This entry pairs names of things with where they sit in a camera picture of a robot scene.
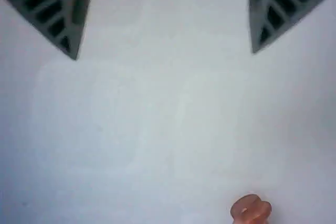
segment white surface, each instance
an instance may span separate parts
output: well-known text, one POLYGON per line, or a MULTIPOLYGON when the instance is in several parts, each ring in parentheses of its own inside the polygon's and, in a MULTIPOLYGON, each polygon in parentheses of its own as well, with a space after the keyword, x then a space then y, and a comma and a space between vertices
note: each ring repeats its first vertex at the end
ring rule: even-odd
POLYGON ((0 222, 332 223, 335 1, 252 56, 247 0, 92 0, 73 62, 0 0, 0 222))

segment white background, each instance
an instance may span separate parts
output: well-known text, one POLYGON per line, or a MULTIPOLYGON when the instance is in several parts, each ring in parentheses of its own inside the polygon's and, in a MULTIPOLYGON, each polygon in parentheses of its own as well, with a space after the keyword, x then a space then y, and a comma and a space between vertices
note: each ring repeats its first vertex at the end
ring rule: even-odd
POLYGON ((0 223, 333 223, 336 0, 253 56, 248 0, 92 0, 77 62, 0 0, 0 223))

